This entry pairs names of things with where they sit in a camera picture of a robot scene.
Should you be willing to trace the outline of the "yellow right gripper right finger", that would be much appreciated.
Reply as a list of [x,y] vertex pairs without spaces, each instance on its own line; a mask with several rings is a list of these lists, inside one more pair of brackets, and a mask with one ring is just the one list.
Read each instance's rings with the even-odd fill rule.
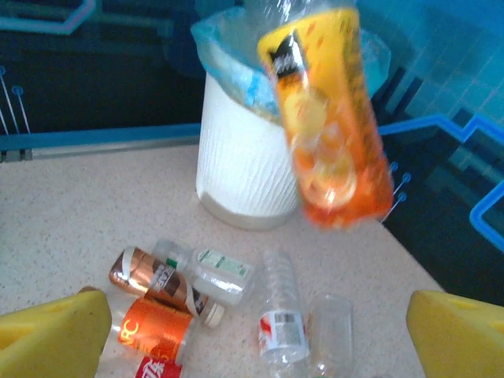
[[501,306],[419,290],[406,324],[426,377],[503,376]]

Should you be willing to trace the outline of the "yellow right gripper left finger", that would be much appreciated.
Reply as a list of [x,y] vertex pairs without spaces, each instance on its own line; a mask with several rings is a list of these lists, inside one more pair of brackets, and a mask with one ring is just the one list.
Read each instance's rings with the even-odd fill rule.
[[111,323],[98,289],[2,314],[1,376],[93,377]]

